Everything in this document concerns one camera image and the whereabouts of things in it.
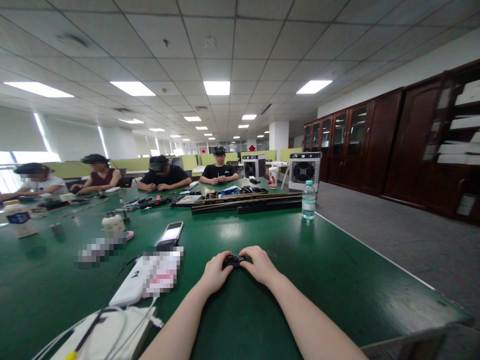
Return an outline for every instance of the portable air cooler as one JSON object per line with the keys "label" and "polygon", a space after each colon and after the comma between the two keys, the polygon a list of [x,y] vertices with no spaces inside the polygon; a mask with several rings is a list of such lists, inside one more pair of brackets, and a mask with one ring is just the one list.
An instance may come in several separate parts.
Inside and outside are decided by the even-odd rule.
{"label": "portable air cooler", "polygon": [[321,152],[300,152],[290,154],[290,179],[288,188],[303,190],[307,180],[313,181],[313,188],[319,190]]}
{"label": "portable air cooler", "polygon": [[265,154],[259,155],[243,155],[243,173],[245,177],[264,177],[267,179],[267,162]]}

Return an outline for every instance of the white t-shirt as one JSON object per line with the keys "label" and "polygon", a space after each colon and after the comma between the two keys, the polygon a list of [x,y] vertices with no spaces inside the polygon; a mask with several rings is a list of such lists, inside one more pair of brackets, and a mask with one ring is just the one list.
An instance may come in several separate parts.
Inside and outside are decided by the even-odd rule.
{"label": "white t-shirt", "polygon": [[60,185],[57,191],[53,192],[52,195],[58,196],[63,194],[68,194],[69,190],[67,189],[67,185],[65,185],[65,181],[62,178],[48,175],[48,179],[46,181],[25,181],[22,184],[22,188],[27,188],[33,190],[34,192],[46,190],[53,185]]}

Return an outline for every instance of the blue label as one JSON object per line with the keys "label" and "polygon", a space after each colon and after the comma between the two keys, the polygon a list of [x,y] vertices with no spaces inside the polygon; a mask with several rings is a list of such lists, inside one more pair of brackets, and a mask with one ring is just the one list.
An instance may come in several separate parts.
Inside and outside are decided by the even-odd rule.
{"label": "blue label", "polygon": [[25,224],[30,220],[30,214],[28,212],[18,212],[13,215],[7,215],[6,219],[10,224]]}

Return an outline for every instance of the game controller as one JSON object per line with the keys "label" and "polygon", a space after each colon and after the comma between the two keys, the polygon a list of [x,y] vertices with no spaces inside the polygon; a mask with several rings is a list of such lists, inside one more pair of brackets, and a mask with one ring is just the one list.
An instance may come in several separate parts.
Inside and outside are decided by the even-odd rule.
{"label": "game controller", "polygon": [[232,265],[234,268],[239,268],[242,261],[248,261],[245,256],[238,255],[228,255],[227,258],[223,261],[222,270],[227,266]]}

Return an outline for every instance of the smartphone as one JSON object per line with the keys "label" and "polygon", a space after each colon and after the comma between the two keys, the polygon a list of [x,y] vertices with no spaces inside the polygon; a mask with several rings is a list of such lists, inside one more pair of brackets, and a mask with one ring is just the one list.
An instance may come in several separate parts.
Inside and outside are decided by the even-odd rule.
{"label": "smartphone", "polygon": [[163,232],[160,240],[157,241],[155,244],[156,247],[160,246],[177,246],[180,239],[180,233],[182,232],[182,228],[184,227],[184,222],[173,222],[169,224],[165,231]]}

